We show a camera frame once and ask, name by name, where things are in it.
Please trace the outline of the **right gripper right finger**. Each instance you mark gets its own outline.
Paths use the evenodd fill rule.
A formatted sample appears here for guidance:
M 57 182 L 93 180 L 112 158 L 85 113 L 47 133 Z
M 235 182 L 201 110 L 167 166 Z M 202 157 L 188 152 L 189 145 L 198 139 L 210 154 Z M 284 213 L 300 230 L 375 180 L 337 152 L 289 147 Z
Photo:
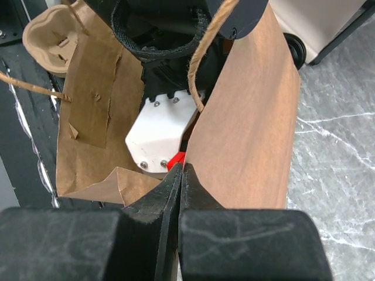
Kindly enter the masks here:
M 179 258 L 184 280 L 332 280 L 319 232 L 298 210 L 226 209 L 186 164 Z

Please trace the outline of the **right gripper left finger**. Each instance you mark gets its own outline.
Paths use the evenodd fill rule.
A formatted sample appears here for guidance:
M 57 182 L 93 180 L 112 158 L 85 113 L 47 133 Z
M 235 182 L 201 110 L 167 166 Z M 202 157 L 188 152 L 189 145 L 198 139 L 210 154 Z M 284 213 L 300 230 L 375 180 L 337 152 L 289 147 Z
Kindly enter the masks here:
M 2 280 L 176 280 L 182 165 L 120 209 L 1 212 Z

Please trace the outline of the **cardboard cup carrier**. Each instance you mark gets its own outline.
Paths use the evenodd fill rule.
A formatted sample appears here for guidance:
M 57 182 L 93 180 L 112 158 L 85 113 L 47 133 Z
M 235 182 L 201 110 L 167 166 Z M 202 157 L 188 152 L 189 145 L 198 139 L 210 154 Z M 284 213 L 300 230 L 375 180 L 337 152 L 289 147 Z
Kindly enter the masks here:
M 64 78 L 77 46 L 79 28 L 66 5 L 55 5 L 31 20 L 22 43 L 45 70 Z

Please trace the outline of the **cream three-tier shelf rack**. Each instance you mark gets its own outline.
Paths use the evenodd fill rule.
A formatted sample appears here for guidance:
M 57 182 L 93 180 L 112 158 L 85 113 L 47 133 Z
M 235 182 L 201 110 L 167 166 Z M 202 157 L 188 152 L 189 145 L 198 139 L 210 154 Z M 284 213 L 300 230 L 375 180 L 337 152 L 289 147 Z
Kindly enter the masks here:
M 283 33 L 306 47 L 304 64 L 317 65 L 374 14 L 374 1 L 270 1 Z

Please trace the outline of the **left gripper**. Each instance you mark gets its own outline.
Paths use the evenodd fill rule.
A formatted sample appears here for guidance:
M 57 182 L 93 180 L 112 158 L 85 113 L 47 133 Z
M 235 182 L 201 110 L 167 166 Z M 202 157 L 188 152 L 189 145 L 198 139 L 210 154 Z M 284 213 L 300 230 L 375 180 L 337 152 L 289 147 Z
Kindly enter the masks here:
M 173 97 L 188 88 L 191 56 L 216 14 L 216 8 L 115 8 L 111 28 L 144 68 L 144 98 Z

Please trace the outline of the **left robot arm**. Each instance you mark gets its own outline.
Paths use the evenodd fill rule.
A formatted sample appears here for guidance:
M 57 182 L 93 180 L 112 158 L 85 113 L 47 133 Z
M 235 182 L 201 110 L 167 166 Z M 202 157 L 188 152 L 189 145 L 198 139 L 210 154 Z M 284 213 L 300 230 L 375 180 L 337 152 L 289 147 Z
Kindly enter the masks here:
M 188 90 L 193 53 L 221 1 L 86 1 L 140 62 L 142 102 Z M 268 1 L 240 1 L 220 27 L 196 73 L 196 88 L 210 94 L 227 57 L 223 42 L 247 36 L 261 19 Z

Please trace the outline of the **brown paper bag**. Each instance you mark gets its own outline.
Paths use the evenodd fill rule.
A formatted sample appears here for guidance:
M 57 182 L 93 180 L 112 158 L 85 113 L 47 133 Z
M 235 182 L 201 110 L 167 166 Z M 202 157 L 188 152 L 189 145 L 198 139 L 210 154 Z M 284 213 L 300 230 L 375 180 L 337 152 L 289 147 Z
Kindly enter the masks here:
M 284 209 L 300 78 L 270 5 L 227 57 L 210 94 L 196 73 L 220 27 L 240 1 L 221 1 L 192 55 L 187 92 L 197 113 L 168 162 L 194 167 L 200 184 L 226 209 Z M 125 138 L 145 102 L 143 67 L 86 4 L 66 4 L 79 28 L 64 77 L 56 151 L 61 197 L 121 204 L 139 200 L 157 179 L 134 163 Z

